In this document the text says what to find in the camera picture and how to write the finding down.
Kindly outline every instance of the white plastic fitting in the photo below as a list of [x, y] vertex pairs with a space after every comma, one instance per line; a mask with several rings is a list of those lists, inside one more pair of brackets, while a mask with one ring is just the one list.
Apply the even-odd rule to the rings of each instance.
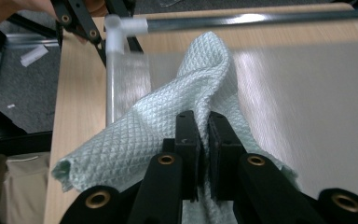
[[106, 54], [112, 52], [124, 53], [126, 37], [147, 34], [147, 20], [145, 18], [120, 18], [117, 15], [105, 17]]

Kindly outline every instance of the wooden surface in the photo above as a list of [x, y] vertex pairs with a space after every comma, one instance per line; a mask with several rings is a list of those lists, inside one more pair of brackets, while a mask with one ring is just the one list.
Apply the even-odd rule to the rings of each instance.
[[[344, 4], [245, 8], [221, 11], [184, 12], [147, 15], [148, 18], [222, 15], [250, 12], [288, 12], [351, 9]], [[102, 27], [103, 19], [96, 19]], [[139, 37], [145, 52], [185, 51], [189, 43], [205, 31], [154, 34]], [[334, 21], [269, 25], [263, 27], [224, 29], [215, 31], [230, 48], [247, 48], [313, 43], [337, 43], [358, 41], [358, 21]], [[105, 69], [90, 44], [82, 45], [71, 34], [64, 34], [62, 59], [55, 111], [50, 168], [105, 124]], [[61, 183], [51, 176], [48, 181], [48, 198], [45, 223], [59, 223], [62, 215], [78, 193], [72, 189], [62, 192]]]

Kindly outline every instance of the floor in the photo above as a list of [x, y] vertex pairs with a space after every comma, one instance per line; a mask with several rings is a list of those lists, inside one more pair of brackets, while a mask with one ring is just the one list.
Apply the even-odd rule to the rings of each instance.
[[[135, 14], [330, 2], [329, 0], [181, 0], [169, 7], [160, 5], [172, 1], [177, 0], [138, 0]], [[20, 14], [55, 29], [55, 21], [45, 13], [22, 11]], [[27, 33], [6, 21], [0, 24], [0, 29], [6, 34]], [[28, 67], [23, 67], [20, 57], [30, 50], [32, 48], [5, 50], [0, 69], [0, 110], [27, 133], [51, 131], [54, 124], [60, 48], [48, 48], [48, 54], [42, 59]]]

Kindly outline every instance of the towel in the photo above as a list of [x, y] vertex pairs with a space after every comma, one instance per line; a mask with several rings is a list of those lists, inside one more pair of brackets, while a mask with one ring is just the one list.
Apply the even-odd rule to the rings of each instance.
[[[240, 112], [235, 64], [224, 42], [208, 32], [190, 45], [177, 78], [140, 99], [122, 118], [58, 161], [52, 175], [64, 191], [105, 185], [122, 191], [142, 180], [164, 138], [174, 138], [177, 114], [193, 110], [209, 157], [207, 121], [210, 111], [227, 117], [248, 152], [270, 158], [289, 178], [295, 174], [261, 150]], [[237, 223], [232, 202], [216, 203], [206, 176], [198, 202], [183, 203], [183, 223]]]

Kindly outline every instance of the wooden table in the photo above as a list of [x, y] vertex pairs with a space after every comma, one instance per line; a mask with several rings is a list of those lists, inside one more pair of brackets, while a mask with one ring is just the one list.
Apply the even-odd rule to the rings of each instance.
[[[146, 15], [148, 18], [224, 15], [250, 12], [299, 12], [351, 9], [345, 4], [300, 7], [263, 7], [202, 12]], [[95, 19], [103, 27], [103, 19]], [[185, 51], [202, 30], [140, 36], [145, 52]], [[332, 21], [229, 28], [215, 31], [230, 48], [305, 45], [358, 41], [358, 21]], [[57, 160], [81, 146], [105, 127], [105, 68], [91, 44], [83, 46], [71, 34], [64, 34], [57, 93], [50, 168]], [[59, 223], [74, 201], [74, 189], [63, 193], [61, 183], [52, 176], [48, 182], [45, 223]]]

